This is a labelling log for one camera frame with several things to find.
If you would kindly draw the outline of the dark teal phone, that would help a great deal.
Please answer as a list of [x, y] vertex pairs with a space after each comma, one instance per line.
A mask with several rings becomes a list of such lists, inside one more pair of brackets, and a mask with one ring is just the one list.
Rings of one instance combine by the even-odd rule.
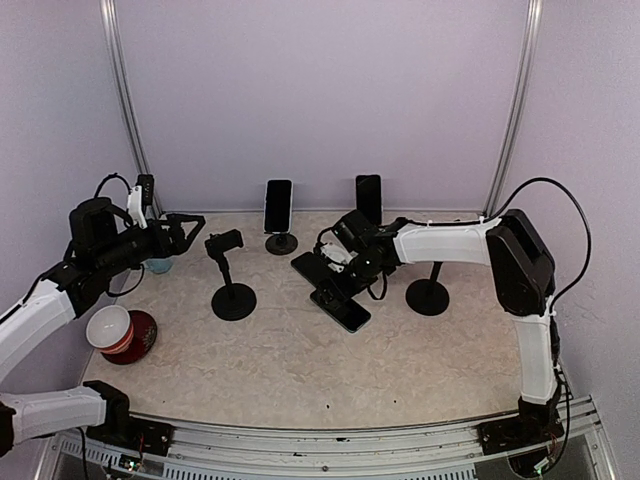
[[332, 298], [326, 301], [319, 290], [314, 290], [310, 299], [349, 333], [356, 333], [371, 319], [371, 314], [353, 299]]

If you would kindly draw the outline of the plate phone stand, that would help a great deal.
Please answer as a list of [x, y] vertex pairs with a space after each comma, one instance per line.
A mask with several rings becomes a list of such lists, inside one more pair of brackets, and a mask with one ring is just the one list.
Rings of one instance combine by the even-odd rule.
[[288, 255], [298, 247], [297, 238], [290, 233], [272, 234], [265, 241], [265, 249], [273, 255]]

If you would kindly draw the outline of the black clamp phone stand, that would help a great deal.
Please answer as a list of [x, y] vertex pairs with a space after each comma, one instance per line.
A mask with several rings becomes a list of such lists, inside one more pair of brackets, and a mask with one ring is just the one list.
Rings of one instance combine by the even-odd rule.
[[442, 262], [435, 262], [428, 279], [416, 280], [407, 288], [405, 300], [414, 312], [424, 316], [438, 316], [447, 310], [449, 293], [438, 280], [442, 265]]
[[210, 234], [205, 241], [208, 256], [216, 262], [224, 285], [212, 296], [211, 308], [221, 320], [233, 322], [248, 317], [257, 306], [254, 290], [248, 285], [233, 282], [230, 264], [226, 253], [244, 246], [242, 234], [238, 229], [224, 233]]

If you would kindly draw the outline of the blue case phone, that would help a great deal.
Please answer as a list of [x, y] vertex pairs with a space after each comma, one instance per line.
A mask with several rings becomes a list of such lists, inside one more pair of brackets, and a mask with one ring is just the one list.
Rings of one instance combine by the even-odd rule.
[[293, 184], [289, 179], [271, 179], [266, 184], [264, 231], [288, 233], [291, 228]]

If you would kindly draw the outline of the clear case phone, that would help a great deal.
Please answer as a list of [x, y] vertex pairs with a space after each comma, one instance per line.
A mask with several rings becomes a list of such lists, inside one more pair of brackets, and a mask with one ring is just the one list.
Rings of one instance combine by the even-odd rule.
[[381, 177], [378, 174], [357, 175], [356, 209], [374, 225], [382, 223], [382, 189]]

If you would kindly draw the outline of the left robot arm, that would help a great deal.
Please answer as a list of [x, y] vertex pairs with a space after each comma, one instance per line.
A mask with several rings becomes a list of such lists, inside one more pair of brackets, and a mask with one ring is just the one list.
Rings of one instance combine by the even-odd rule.
[[[184, 254], [206, 224], [201, 215], [169, 214], [136, 225], [107, 197], [82, 202], [69, 220], [72, 238], [63, 260], [40, 274], [1, 317], [3, 377], [50, 335], [90, 310], [114, 277], [151, 258]], [[121, 445], [140, 434], [139, 421], [129, 414], [128, 396], [102, 381], [1, 397], [3, 453], [26, 440], [78, 427], [93, 427]]]

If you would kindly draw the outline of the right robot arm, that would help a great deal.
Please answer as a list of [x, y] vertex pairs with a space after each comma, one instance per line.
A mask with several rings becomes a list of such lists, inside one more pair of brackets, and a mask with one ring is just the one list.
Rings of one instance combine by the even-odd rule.
[[531, 444], [549, 429], [561, 393], [560, 339], [553, 318], [555, 261], [523, 211], [449, 223], [398, 217], [374, 225], [354, 210], [330, 230], [341, 245], [331, 250], [316, 243], [322, 268], [311, 298], [342, 325], [354, 320], [354, 296], [400, 266], [430, 262], [438, 269], [457, 262], [490, 267], [498, 303], [513, 319], [519, 345], [521, 393], [512, 436]]

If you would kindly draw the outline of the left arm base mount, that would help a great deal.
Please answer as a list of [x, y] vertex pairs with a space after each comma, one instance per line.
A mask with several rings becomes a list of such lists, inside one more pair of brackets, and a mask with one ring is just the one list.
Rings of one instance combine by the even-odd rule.
[[164, 422], [127, 417], [124, 420], [90, 426], [86, 429], [86, 434], [90, 439], [108, 445], [166, 457], [174, 427]]

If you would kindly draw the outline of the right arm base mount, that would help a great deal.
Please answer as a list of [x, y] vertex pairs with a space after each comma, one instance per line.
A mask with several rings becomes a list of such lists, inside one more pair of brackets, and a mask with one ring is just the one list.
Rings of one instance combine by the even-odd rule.
[[564, 435], [564, 427], [558, 421], [543, 426], [534, 420], [509, 417], [480, 423], [477, 432], [482, 452], [487, 456], [560, 438]]

